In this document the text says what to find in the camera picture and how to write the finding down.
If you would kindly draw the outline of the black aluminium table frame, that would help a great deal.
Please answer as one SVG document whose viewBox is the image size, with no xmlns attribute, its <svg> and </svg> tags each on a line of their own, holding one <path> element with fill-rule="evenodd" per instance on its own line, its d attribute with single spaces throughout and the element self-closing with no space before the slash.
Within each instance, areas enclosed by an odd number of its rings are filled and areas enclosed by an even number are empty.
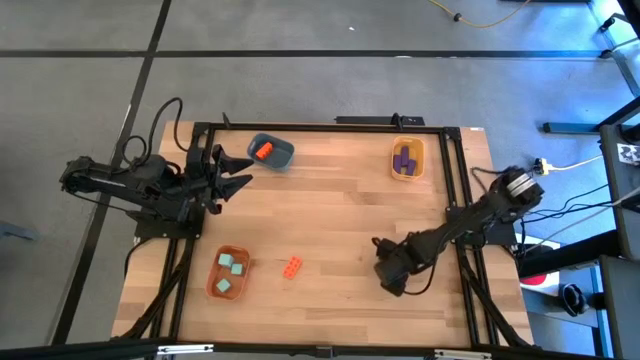
<svg viewBox="0 0 640 360">
<path fill-rule="evenodd" d="M 435 229 L 487 192 L 496 179 L 471 179 L 489 167 L 483 130 L 391 125 L 293 123 L 173 123 L 160 152 L 183 161 L 178 142 L 220 144 L 247 154 L 258 133 L 295 147 L 292 167 L 277 173 L 256 165 L 253 176 L 221 213 L 204 215 L 196 239 L 140 239 L 128 266 L 116 339 L 168 338 L 177 344 L 234 343 L 468 349 L 477 345 L 531 347 L 516 265 L 497 245 L 498 221 L 481 233 L 450 241 L 437 264 L 411 275 L 396 297 L 374 272 L 374 237 L 401 242 Z M 394 139 L 425 143 L 424 174 L 391 176 Z M 205 287 L 218 249 L 232 245 L 251 257 L 235 300 L 210 297 Z M 292 256 L 294 279 L 283 277 Z"/>
</svg>

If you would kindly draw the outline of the blue metal floor bar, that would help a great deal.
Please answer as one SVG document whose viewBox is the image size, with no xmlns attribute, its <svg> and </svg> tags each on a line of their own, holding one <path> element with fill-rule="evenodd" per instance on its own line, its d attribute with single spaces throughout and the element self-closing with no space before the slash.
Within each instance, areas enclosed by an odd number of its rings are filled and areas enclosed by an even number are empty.
<svg viewBox="0 0 640 360">
<path fill-rule="evenodd" d="M 546 122 L 542 130 L 548 134 L 591 135 L 599 133 L 599 125 L 591 123 Z"/>
</svg>

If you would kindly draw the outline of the black white marker tag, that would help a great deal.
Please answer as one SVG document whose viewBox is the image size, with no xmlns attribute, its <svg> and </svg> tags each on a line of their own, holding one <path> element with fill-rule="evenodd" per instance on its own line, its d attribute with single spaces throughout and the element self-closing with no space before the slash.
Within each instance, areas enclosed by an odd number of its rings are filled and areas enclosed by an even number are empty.
<svg viewBox="0 0 640 360">
<path fill-rule="evenodd" d="M 617 143 L 618 161 L 621 163 L 640 166 L 640 146 Z"/>
</svg>

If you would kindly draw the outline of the red floor object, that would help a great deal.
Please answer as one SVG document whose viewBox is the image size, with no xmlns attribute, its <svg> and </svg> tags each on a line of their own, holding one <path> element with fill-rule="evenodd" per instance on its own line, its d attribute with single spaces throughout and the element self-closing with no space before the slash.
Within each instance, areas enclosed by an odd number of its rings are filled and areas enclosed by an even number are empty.
<svg viewBox="0 0 640 360">
<path fill-rule="evenodd" d="M 552 272 L 547 274 L 534 275 L 531 277 L 520 278 L 520 284 L 530 287 L 553 287 L 559 283 L 559 273 Z"/>
</svg>

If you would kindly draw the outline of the yellow plastic bin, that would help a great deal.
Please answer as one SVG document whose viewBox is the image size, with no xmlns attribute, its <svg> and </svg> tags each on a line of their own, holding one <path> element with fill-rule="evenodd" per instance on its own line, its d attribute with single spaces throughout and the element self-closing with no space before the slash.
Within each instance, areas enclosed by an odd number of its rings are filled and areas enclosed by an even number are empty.
<svg viewBox="0 0 640 360">
<path fill-rule="evenodd" d="M 400 155 L 403 146 L 409 147 L 409 158 L 416 161 L 417 166 L 413 176 L 405 174 L 406 168 L 402 168 L 400 173 L 396 173 L 393 169 L 393 156 Z M 424 174 L 425 165 L 425 143 L 417 137 L 399 136 L 394 139 L 391 155 L 391 176 L 396 180 L 414 181 Z"/>
</svg>

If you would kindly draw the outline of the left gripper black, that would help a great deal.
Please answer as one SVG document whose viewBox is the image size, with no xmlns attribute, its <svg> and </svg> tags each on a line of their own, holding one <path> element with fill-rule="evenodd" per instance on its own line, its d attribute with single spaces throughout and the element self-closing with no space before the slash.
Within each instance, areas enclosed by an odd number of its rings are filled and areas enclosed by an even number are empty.
<svg viewBox="0 0 640 360">
<path fill-rule="evenodd" d="M 202 170 L 189 172 L 184 170 L 184 187 L 197 202 L 205 207 L 211 214 L 218 215 L 222 211 L 222 205 L 218 204 L 218 198 L 225 202 L 247 185 L 252 175 L 236 177 L 220 177 L 223 173 L 236 174 L 254 164 L 252 159 L 235 158 L 227 155 L 220 144 L 211 149 L 203 148 Z"/>
</svg>

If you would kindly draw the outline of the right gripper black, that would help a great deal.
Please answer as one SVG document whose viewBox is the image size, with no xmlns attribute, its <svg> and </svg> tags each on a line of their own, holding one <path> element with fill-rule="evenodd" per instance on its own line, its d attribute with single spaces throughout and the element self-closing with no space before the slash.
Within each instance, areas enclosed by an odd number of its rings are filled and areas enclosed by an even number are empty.
<svg viewBox="0 0 640 360">
<path fill-rule="evenodd" d="M 418 291 L 408 291 L 407 281 L 434 266 L 434 235 L 432 233 L 409 233 L 400 243 L 387 238 L 371 239 L 376 247 L 377 263 L 374 271 L 383 289 L 396 297 L 401 295 L 418 296 L 424 294 L 433 282 L 434 270 L 431 270 L 425 287 Z"/>
</svg>

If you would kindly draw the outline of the black rounded floor object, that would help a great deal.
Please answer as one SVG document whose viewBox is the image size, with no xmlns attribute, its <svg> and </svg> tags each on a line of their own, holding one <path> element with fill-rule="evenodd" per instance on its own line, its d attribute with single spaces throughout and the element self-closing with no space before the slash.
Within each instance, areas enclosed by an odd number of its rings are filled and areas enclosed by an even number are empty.
<svg viewBox="0 0 640 360">
<path fill-rule="evenodd" d="M 581 288 L 573 283 L 562 284 L 559 287 L 558 302 L 571 317 L 577 317 L 590 309 L 587 297 Z"/>
</svg>

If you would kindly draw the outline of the silver metal bracket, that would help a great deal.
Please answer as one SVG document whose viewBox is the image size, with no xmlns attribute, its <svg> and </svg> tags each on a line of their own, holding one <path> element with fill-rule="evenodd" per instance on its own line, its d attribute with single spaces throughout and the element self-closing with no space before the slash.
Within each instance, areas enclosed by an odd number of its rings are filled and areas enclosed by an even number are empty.
<svg viewBox="0 0 640 360">
<path fill-rule="evenodd" d="M 491 353 L 467 350 L 435 349 L 434 360 L 493 360 Z"/>
<path fill-rule="evenodd" d="M 172 356 L 182 354 L 211 353 L 215 349 L 213 344 L 162 345 L 157 348 L 157 356 Z"/>
</svg>

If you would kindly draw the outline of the black diagonal beam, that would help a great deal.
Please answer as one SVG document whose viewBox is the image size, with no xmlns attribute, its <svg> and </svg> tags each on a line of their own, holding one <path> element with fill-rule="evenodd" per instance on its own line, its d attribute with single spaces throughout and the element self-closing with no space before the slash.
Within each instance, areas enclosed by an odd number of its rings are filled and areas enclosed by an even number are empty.
<svg viewBox="0 0 640 360">
<path fill-rule="evenodd" d="M 604 255 L 619 257 L 623 254 L 622 250 L 618 232 L 610 230 L 555 250 L 526 255 L 519 262 L 518 275 L 520 278 L 529 278 L 593 263 Z"/>
</svg>

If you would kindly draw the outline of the dark grey cabinet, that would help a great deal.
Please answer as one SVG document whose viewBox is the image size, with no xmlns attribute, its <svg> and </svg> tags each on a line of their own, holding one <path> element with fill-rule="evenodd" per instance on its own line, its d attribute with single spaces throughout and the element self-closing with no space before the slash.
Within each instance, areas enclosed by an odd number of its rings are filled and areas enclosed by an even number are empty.
<svg viewBox="0 0 640 360">
<path fill-rule="evenodd" d="M 603 125 L 599 133 L 611 199 L 618 200 L 640 188 L 640 166 L 619 160 L 618 145 L 626 143 L 616 126 Z M 640 213 L 621 205 L 617 205 L 613 213 L 622 255 L 627 259 L 640 261 Z"/>
<path fill-rule="evenodd" d="M 640 262 L 601 256 L 599 266 L 614 356 L 640 360 Z"/>
</svg>

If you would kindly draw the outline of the black bar behind table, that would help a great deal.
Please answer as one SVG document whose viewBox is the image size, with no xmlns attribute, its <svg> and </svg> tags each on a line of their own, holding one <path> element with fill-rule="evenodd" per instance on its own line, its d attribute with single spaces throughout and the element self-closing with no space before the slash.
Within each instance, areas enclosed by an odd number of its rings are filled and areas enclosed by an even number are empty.
<svg viewBox="0 0 640 360">
<path fill-rule="evenodd" d="M 425 121 L 419 116 L 405 116 L 394 113 L 391 116 L 337 116 L 334 118 L 336 124 L 349 124 L 349 125 L 393 125 L 396 126 L 399 122 L 403 126 L 424 126 Z"/>
</svg>

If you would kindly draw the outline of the black front crossbar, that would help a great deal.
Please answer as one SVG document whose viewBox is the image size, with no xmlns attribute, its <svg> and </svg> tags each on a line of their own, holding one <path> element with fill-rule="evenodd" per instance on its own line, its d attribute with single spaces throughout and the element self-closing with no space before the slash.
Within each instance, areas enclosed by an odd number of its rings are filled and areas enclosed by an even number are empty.
<svg viewBox="0 0 640 360">
<path fill-rule="evenodd" d="M 257 353 L 305 355 L 313 358 L 331 359 L 336 356 L 406 356 L 433 359 L 435 349 L 428 347 L 379 347 L 379 346 L 331 346 L 331 345 L 267 345 L 234 343 L 213 344 L 211 353 Z M 0 360 L 130 360 L 157 356 L 157 348 L 162 345 L 177 344 L 168 338 L 157 339 L 116 339 L 106 342 L 50 345 L 0 350 Z M 578 355 L 541 350 L 535 347 L 505 347 L 498 345 L 477 345 L 467 350 L 492 354 L 493 360 L 625 360 L 598 356 Z"/>
</svg>

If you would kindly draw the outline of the blue plastic bin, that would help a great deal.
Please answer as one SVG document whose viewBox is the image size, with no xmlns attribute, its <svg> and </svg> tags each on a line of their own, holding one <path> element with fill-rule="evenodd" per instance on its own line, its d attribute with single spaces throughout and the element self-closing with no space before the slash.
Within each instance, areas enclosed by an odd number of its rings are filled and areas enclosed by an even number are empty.
<svg viewBox="0 0 640 360">
<path fill-rule="evenodd" d="M 267 144 L 271 145 L 271 152 L 259 157 L 258 152 Z M 276 172 L 286 172 L 289 169 L 294 152 L 292 143 L 266 133 L 255 135 L 247 147 L 247 155 L 255 163 Z"/>
</svg>

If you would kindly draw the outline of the orange plastic bin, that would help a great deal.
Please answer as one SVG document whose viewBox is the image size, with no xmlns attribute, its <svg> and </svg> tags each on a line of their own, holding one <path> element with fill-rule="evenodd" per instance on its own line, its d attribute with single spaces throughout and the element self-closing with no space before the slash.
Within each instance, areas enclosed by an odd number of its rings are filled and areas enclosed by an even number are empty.
<svg viewBox="0 0 640 360">
<path fill-rule="evenodd" d="M 234 258 L 234 264 L 243 265 L 243 274 L 241 276 L 233 275 L 231 273 L 231 268 L 221 267 L 217 264 L 218 256 L 221 253 L 231 254 Z M 225 300 L 237 299 L 242 294 L 244 286 L 246 285 L 250 264 L 251 257 L 246 249 L 232 245 L 221 246 L 214 257 L 209 271 L 207 285 L 205 287 L 207 294 L 212 298 Z M 231 289 L 227 293 L 219 293 L 216 289 L 216 284 L 221 279 L 227 279 L 232 285 Z"/>
</svg>

